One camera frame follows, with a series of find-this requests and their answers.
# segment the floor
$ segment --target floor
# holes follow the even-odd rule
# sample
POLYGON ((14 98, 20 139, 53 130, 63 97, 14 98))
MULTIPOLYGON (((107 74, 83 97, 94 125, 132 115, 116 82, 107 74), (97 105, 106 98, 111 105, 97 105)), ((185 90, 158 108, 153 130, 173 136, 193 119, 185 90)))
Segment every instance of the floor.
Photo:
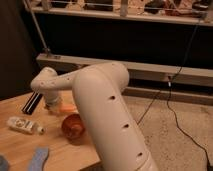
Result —
MULTIPOLYGON (((124 99, 136 121, 152 102, 152 98, 144 97, 124 96, 124 99)), ((161 94, 139 124, 159 170, 205 171, 204 151, 177 129, 174 113, 168 109, 166 100, 160 99, 161 94)), ((180 127, 206 148, 213 165, 213 106, 205 102, 178 102, 175 98, 169 104, 177 113, 180 127)))

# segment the blue cloth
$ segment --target blue cloth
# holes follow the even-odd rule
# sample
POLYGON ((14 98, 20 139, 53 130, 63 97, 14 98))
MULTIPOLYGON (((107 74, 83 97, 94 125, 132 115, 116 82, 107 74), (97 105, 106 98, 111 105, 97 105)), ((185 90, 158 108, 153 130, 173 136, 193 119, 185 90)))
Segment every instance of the blue cloth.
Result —
POLYGON ((49 156, 49 149, 46 147, 36 148, 35 154, 30 162, 28 171, 42 171, 44 163, 49 156))
POLYGON ((8 171, 8 170, 9 170, 9 163, 2 155, 0 155, 0 171, 8 171))

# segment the cable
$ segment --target cable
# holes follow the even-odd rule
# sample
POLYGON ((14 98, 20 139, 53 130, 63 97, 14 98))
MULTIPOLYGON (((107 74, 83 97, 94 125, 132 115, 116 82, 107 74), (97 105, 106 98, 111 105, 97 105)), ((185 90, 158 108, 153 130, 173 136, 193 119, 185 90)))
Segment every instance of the cable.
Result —
POLYGON ((146 108, 145 112, 141 115, 140 119, 137 121, 137 124, 139 125, 140 122, 142 122, 143 118, 145 117, 145 115, 148 113, 149 109, 151 108, 152 104, 154 103, 154 101, 157 99, 157 97, 160 95, 161 90, 159 90, 154 98, 152 99, 152 101, 150 102, 150 104, 148 105, 148 107, 146 108))
POLYGON ((201 148, 204 152, 205 152, 205 155, 206 155, 206 160, 207 160, 207 171, 213 171, 213 166, 211 166, 210 164, 210 161, 209 161, 209 157, 208 157, 208 153, 207 153, 207 150, 201 146, 200 144, 198 144, 189 134, 187 134, 180 126, 179 126, 179 123, 178 123, 178 119, 177 119, 177 114, 176 112, 171 108, 171 106, 169 105, 169 101, 171 99, 171 96, 172 96, 172 82, 174 81, 175 78, 177 78, 177 76, 180 74, 180 72, 182 71, 183 69, 183 66, 185 65, 188 57, 189 57, 189 52, 191 50, 191 46, 192 46, 192 42, 194 40, 194 37, 196 35, 196 32, 197 32, 197 29, 199 27, 199 24, 200 24, 200 21, 201 21, 201 18, 199 18, 199 21, 198 23, 195 25, 195 28, 193 30, 193 33, 191 35, 191 38, 189 40, 189 43, 188 43, 188 46, 187 46, 187 49, 186 49, 186 52, 185 52, 185 55, 184 55, 184 59, 183 59, 183 62, 182 62, 182 65, 181 67, 179 68, 179 70, 177 71, 177 73, 169 78, 169 82, 168 82, 168 85, 169 85, 169 97, 166 101, 166 104, 167 104, 167 107, 170 111, 173 112, 174 116, 175 116, 175 122, 176 122, 176 126, 177 128, 186 136, 188 137, 196 146, 198 146, 199 148, 201 148))
POLYGON ((171 108, 171 106, 169 105, 169 101, 171 99, 171 96, 172 96, 172 87, 170 87, 169 89, 169 97, 166 101, 166 104, 167 104, 167 107, 170 111, 173 112, 174 116, 175 116, 175 122, 176 122, 176 126, 177 128, 186 136, 188 137, 196 146, 198 146, 199 148, 201 148, 204 152, 205 152, 205 155, 206 155, 206 160, 207 160, 207 171, 212 171, 213 167, 211 166, 210 164, 210 161, 209 161, 209 157, 208 157, 208 153, 207 153, 207 150, 201 146, 200 144, 198 144, 188 133, 186 133, 179 125, 178 123, 178 119, 177 119, 177 113, 174 111, 174 109, 171 108))
POLYGON ((191 37, 190 37, 190 40, 189 40, 189 42, 188 42, 186 52, 185 52, 185 54, 184 54, 183 62, 182 62, 182 64, 181 64, 179 70, 175 73, 174 76, 172 76, 172 78, 171 78, 171 80, 170 80, 170 83, 172 83, 172 82, 175 80, 175 78, 180 74, 180 72, 182 71, 184 65, 186 64, 186 61, 187 61, 187 59, 188 59, 188 57, 189 57, 189 52, 190 52, 191 47, 192 47, 192 42, 193 42, 194 37, 195 37, 195 35, 196 35, 196 33, 197 33, 197 29, 198 29, 198 27, 199 27, 199 25, 200 25, 201 19, 202 19, 202 17, 199 18, 198 23, 195 25, 195 28, 194 28, 194 30, 193 30, 193 32, 192 32, 192 35, 191 35, 191 37))

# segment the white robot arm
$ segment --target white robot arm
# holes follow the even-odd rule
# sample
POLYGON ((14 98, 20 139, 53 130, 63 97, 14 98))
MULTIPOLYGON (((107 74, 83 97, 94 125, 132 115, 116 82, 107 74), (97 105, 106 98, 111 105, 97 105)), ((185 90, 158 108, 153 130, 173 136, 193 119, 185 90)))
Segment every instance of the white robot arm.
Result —
POLYGON ((106 171, 157 171, 144 137, 121 96, 129 82, 118 62, 103 63, 57 76, 44 68, 31 82, 47 105, 59 99, 59 90, 73 91, 79 114, 106 171))

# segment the white bottle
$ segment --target white bottle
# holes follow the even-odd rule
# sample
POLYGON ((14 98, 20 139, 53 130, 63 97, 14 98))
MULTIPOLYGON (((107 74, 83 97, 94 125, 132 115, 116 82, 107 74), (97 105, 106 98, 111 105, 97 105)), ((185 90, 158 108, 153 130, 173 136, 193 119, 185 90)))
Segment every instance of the white bottle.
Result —
POLYGON ((43 127, 39 126, 36 122, 17 116, 10 117, 7 125, 13 130, 27 134, 33 134, 34 130, 37 130, 39 134, 44 133, 43 127))

